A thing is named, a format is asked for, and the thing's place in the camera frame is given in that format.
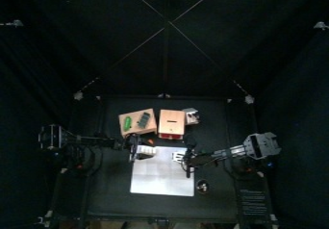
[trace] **black curtain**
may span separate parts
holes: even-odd
[[[262,131],[282,147],[273,202],[286,228],[328,228],[329,32],[318,30],[257,100]]]
[[[27,32],[14,26],[0,27],[0,77],[0,227],[10,228],[47,211],[54,176],[38,135],[43,125],[68,125],[74,97]]]

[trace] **black backdrop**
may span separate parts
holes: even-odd
[[[39,216],[50,174],[40,126],[67,125],[72,94],[256,97],[280,135],[273,178],[286,224],[328,226],[328,0],[0,0],[2,221]]]

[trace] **brown box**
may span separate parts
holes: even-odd
[[[138,122],[141,120],[143,112],[147,112],[150,114],[149,124],[147,124],[146,129],[142,129],[138,126]],[[125,129],[123,129],[123,127],[125,127],[125,119],[129,116],[131,118],[131,128],[127,131],[125,131]],[[122,134],[123,137],[127,134],[130,134],[130,133],[145,134],[145,133],[154,132],[157,134],[157,122],[155,122],[153,109],[141,110],[138,112],[133,112],[133,113],[129,113],[129,114],[121,114],[118,116],[118,120],[119,120],[121,134]]]
[[[161,110],[159,112],[159,137],[169,140],[181,140],[185,132],[185,112]]]
[[[123,222],[121,221],[90,221],[90,229],[121,229]]]

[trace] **wooden block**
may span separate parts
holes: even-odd
[[[78,222],[75,220],[63,220],[59,222],[59,229],[71,229],[78,227]]]
[[[141,128],[138,125],[138,122],[141,120],[143,112],[150,114],[149,124],[147,124],[147,127],[145,129]],[[131,127],[127,131],[125,131],[125,119],[126,119],[126,117],[131,118]],[[118,120],[119,120],[121,134],[123,137],[130,133],[145,134],[145,133],[154,132],[157,134],[157,122],[155,122],[153,109],[141,110],[138,112],[133,112],[129,114],[121,114],[118,116]]]
[[[162,139],[181,140],[185,132],[185,112],[161,110],[159,137]]]
[[[100,221],[99,220],[90,221],[88,228],[90,229],[100,229]]]
[[[100,229],[121,229],[122,224],[119,221],[100,221]]]

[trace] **white paper sheet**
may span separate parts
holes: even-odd
[[[186,178],[181,164],[173,161],[173,153],[185,150],[157,146],[153,158],[135,161],[130,187],[133,193],[194,195],[194,173]]]

